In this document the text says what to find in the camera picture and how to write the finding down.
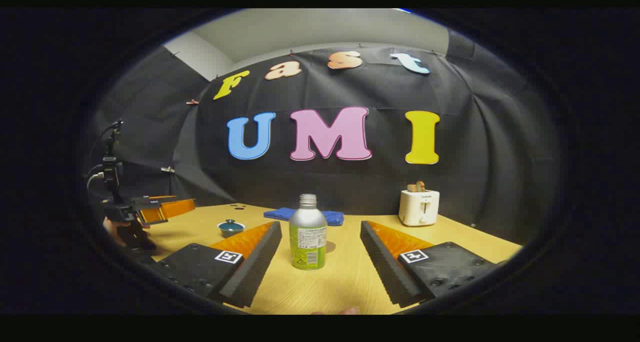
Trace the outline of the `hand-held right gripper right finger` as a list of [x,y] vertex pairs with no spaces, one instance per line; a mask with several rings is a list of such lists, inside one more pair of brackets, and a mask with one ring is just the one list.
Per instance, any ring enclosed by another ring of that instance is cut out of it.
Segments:
[[400,307],[449,294],[505,264],[452,241],[431,244],[372,221],[361,222],[359,236],[391,303]]

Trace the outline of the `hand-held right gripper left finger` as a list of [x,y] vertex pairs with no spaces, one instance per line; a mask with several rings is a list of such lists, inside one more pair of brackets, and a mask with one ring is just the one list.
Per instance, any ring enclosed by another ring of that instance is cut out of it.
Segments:
[[195,294],[250,307],[281,238],[281,224],[270,221],[211,246],[189,244],[150,267]]

